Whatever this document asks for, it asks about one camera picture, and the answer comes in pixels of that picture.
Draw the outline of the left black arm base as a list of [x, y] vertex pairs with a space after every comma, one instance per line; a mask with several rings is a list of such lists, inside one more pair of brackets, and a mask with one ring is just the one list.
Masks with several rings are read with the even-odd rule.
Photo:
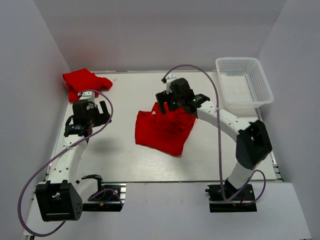
[[90, 199], [83, 203], [84, 212], [120, 212], [122, 210], [126, 198], [126, 183], [104, 182], [98, 174], [86, 175], [81, 180], [93, 180], [97, 190], [92, 196], [103, 191], [95, 197], [90, 196]]

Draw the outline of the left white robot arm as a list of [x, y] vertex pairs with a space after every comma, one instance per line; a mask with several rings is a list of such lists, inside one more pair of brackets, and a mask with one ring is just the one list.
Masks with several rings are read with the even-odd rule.
[[76, 173], [84, 150], [93, 133], [93, 128], [111, 121], [105, 101], [97, 106], [94, 100], [81, 99], [72, 104], [73, 114], [67, 119], [64, 129], [64, 149], [57, 158], [48, 179], [39, 183], [35, 190], [42, 220], [45, 222], [77, 221], [83, 204], [93, 197], [105, 196], [106, 187], [98, 174], [77, 178]]

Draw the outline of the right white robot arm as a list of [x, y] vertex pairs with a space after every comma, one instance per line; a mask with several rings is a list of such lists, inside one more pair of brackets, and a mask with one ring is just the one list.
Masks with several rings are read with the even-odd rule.
[[224, 192], [236, 200], [244, 193], [244, 185], [252, 177], [254, 170], [272, 151], [272, 144], [265, 124], [235, 116], [217, 107], [204, 94], [194, 94], [185, 78], [169, 77], [163, 79], [166, 89], [156, 94], [162, 114], [178, 109], [217, 127], [218, 133], [227, 134], [236, 144], [237, 163], [225, 180]]

